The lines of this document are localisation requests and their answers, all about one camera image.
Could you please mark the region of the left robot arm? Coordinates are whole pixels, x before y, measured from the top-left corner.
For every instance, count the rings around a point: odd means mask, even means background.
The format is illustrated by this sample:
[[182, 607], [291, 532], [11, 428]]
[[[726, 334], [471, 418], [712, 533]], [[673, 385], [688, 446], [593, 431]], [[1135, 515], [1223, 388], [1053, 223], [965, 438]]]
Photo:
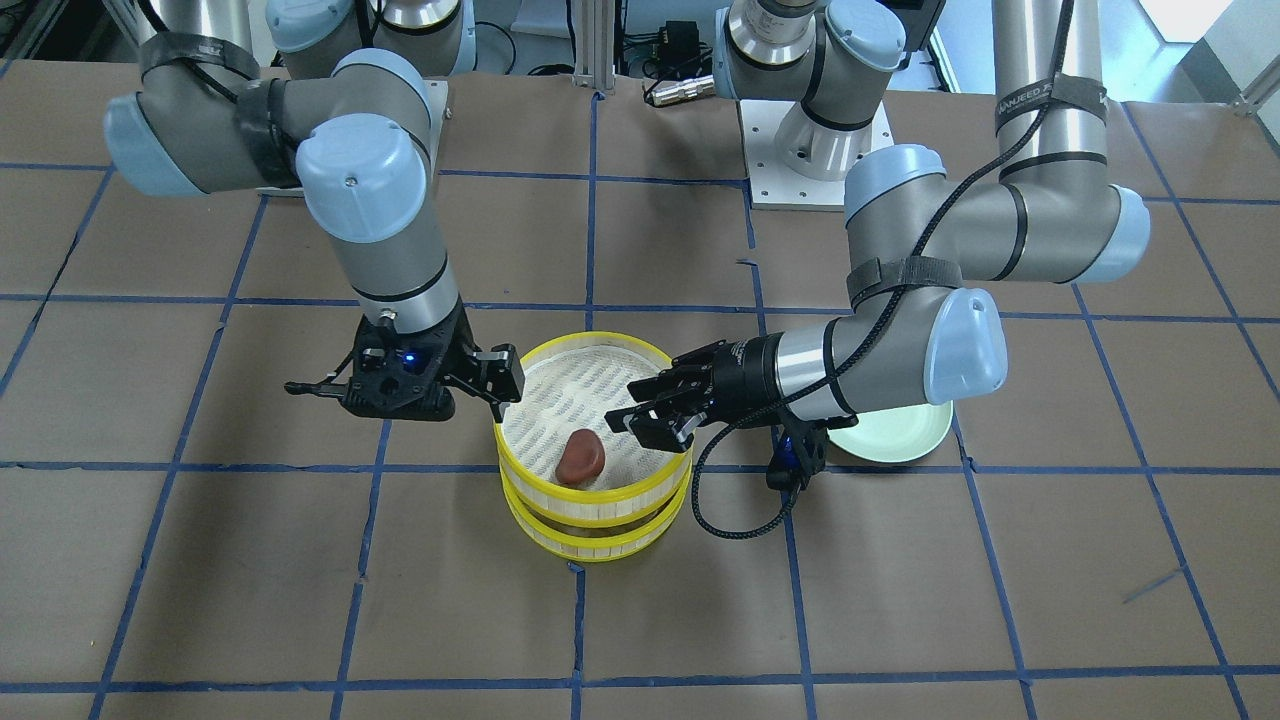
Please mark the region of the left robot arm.
[[695, 430], [780, 425], [797, 447], [869, 413], [989, 395], [1009, 355], [987, 282], [1103, 283], [1149, 243], [1139, 193], [1108, 182], [1094, 1], [993, 5], [998, 155], [951, 181], [897, 143], [845, 179], [851, 314], [677, 356], [630, 384], [609, 429], [682, 452]]

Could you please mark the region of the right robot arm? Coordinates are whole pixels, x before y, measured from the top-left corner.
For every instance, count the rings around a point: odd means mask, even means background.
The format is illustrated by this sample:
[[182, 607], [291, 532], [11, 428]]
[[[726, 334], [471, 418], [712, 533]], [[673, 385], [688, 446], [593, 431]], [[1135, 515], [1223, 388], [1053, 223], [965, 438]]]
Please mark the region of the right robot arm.
[[521, 400], [512, 345], [474, 341], [433, 206], [429, 87], [475, 59], [468, 1], [270, 1], [288, 70], [265, 78], [242, 1], [141, 1], [138, 92], [104, 117], [116, 169], [150, 196], [297, 190], [362, 316], [338, 372], [291, 395], [356, 415], [444, 421], [452, 389], [497, 421]]

